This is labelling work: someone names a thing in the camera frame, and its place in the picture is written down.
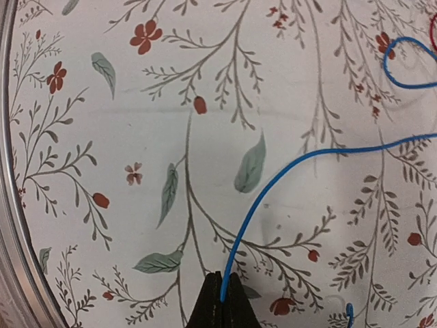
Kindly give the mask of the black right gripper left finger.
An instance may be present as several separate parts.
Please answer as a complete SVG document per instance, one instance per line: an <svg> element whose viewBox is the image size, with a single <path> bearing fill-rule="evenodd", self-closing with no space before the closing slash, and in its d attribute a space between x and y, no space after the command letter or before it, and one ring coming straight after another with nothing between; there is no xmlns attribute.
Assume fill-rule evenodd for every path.
<svg viewBox="0 0 437 328"><path fill-rule="evenodd" d="M219 271L206 275L186 328L219 328L223 326L223 304L220 302L222 277Z"/></svg>

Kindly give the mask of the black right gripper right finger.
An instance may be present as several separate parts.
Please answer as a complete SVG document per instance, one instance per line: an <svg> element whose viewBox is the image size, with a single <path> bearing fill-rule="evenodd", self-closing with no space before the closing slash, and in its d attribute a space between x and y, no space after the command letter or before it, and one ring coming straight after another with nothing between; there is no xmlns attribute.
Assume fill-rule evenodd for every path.
<svg viewBox="0 0 437 328"><path fill-rule="evenodd" d="M230 275L222 313L222 327L224 328L261 327L236 273Z"/></svg>

